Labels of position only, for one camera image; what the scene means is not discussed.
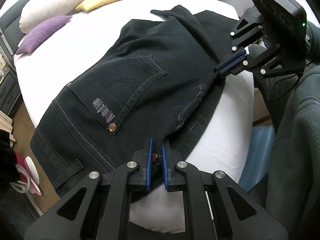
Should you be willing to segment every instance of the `wooden floor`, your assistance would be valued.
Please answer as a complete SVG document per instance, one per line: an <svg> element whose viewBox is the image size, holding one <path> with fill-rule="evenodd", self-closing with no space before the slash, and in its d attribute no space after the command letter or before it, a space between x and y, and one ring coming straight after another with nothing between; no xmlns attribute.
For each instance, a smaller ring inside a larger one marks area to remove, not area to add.
<svg viewBox="0 0 320 240"><path fill-rule="evenodd" d="M16 143L14 144L13 149L16 152L20 153L23 157L30 156L32 158L40 178L39 187L43 193L41 196L34 194L32 195L32 197L40 210L42 212L46 212L53 204L55 204L59 200L59 197L55 193L49 179L45 175L44 171L42 170L41 166L39 165L30 149L29 143L34 131L35 127L31 122L26 106L24 105L24 103L22 103L13 118L12 134L16 139Z"/></svg>

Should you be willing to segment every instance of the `purple pillow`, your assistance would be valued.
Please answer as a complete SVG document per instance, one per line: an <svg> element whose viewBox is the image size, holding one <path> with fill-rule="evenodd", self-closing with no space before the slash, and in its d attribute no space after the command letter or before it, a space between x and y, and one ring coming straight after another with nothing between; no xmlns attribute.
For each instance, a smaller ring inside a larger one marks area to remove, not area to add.
<svg viewBox="0 0 320 240"><path fill-rule="evenodd" d="M49 20L40 23L38 26L33 28L29 32L23 42L21 43L16 55L22 54L24 52L33 52L38 48L47 38L59 30L63 25L65 25L72 16L56 16Z"/></svg>

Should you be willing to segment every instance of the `beige curtain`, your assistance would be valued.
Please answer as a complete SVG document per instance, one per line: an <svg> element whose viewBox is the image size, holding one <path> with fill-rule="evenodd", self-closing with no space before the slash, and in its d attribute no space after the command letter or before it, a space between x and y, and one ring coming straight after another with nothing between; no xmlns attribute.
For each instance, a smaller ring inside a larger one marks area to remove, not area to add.
<svg viewBox="0 0 320 240"><path fill-rule="evenodd" d="M12 119L0 111L0 129L10 133L10 147L13 146L14 139L12 133Z"/></svg>

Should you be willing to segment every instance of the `white bed sheet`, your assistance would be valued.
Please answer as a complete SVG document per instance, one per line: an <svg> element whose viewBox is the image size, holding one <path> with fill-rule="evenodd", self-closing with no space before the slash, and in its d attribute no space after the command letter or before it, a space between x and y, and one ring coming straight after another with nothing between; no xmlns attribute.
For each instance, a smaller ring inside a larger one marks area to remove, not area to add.
<svg viewBox="0 0 320 240"><path fill-rule="evenodd" d="M14 56L21 93L36 127L60 90L99 61L131 19L161 21L152 9L182 5L192 14L204 10L238 19L236 10L217 0L121 0L81 12L32 54ZM239 181L246 160L253 119L253 78L229 76L215 113L187 161L199 170L225 171ZM130 220L153 231L184 231L182 194L163 186L131 206Z"/></svg>

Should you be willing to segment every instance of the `gray headboard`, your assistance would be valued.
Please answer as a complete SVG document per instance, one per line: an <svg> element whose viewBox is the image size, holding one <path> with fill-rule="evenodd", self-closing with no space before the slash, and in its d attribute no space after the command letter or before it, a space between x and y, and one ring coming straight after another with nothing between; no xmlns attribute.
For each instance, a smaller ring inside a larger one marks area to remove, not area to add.
<svg viewBox="0 0 320 240"><path fill-rule="evenodd" d="M25 35L19 29L21 12L29 1L19 0L0 17L0 52L13 69L15 69L13 55L17 52L18 44Z"/></svg>

